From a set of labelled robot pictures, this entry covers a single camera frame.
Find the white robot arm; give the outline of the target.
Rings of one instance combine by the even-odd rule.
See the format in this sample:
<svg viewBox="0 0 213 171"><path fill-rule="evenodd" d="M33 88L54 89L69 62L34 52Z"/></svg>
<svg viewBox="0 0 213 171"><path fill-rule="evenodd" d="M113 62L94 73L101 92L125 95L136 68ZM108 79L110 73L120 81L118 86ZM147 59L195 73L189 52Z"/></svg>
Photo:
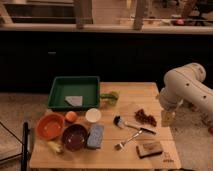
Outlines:
<svg viewBox="0 0 213 171"><path fill-rule="evenodd" d="M213 89L205 86L205 68L199 63L189 63L169 70L164 75L164 87L158 99L163 115L171 115L186 100L204 113L202 121L213 135Z"/></svg>

